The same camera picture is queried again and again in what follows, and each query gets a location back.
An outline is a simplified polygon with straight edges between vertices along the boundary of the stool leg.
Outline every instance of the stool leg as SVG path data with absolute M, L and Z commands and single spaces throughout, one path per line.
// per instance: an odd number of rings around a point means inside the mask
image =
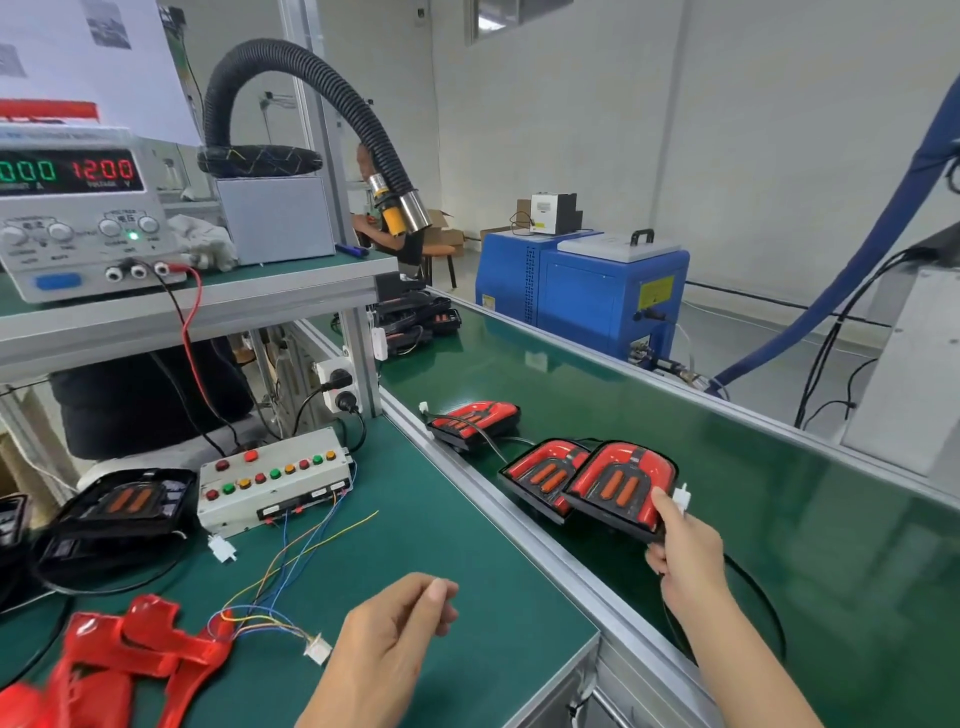
M 450 269 L 450 288 L 455 289 L 457 287 L 457 274 L 453 272 L 453 255 L 446 257 L 446 267 Z

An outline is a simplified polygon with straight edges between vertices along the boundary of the white wall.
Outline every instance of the white wall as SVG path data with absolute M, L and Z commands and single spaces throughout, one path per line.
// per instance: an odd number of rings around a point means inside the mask
M 283 37 L 276 0 L 164 0 L 186 15 L 187 54 L 203 91 L 216 63 L 237 43 L 255 37 Z M 319 0 L 326 60 L 364 98 L 383 122 L 423 199 L 440 201 L 437 106 L 434 99 L 430 28 L 415 27 L 414 0 Z M 231 138 L 240 144 L 267 143 L 258 105 L 264 91 L 293 94 L 293 82 L 266 73 L 240 91 Z M 295 109 L 267 109 L 275 144 L 303 145 Z M 356 136 L 345 130 L 348 180 L 359 179 Z M 191 176 L 199 174 L 194 166 Z
M 691 10 L 658 228 L 689 248 L 692 277 L 808 303 L 863 242 L 960 73 L 960 3 Z M 958 217 L 940 184 L 901 245 Z
M 466 44 L 463 0 L 434 0 L 444 210 L 467 231 L 516 199 L 577 192 L 586 227 L 650 213 L 680 0 L 576 0 Z

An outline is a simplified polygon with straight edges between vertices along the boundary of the orange stool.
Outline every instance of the orange stool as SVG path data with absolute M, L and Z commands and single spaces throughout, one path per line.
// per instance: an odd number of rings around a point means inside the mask
M 450 287 L 457 287 L 457 274 L 453 271 L 453 256 L 456 249 L 452 245 L 424 245 L 420 273 L 427 285 L 433 285 L 433 259 L 446 256 L 446 267 L 450 271 Z

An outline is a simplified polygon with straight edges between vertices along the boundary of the blue power switch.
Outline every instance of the blue power switch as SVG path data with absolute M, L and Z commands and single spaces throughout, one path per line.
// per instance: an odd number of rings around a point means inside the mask
M 51 273 L 34 278 L 34 285 L 41 291 L 59 291 L 62 288 L 76 288 L 84 280 L 79 273 Z

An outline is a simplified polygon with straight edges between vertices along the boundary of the knob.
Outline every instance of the knob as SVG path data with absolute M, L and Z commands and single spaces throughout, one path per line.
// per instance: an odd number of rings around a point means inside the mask
M 64 225 L 63 223 L 54 223 L 47 228 L 47 232 L 50 233 L 50 237 L 60 243 L 65 243 L 67 240 L 71 240 L 73 238 L 73 228 L 71 228 L 69 225 Z
M 27 241 L 27 233 L 22 228 L 7 226 L 0 231 L 0 239 L 4 245 L 19 245 Z
M 101 220 L 97 227 L 107 237 L 116 237 L 120 234 L 120 223 L 116 220 Z
M 140 229 L 144 232 L 156 232 L 160 229 L 160 223 L 150 216 L 141 217 L 136 221 L 136 224 L 139 225 Z

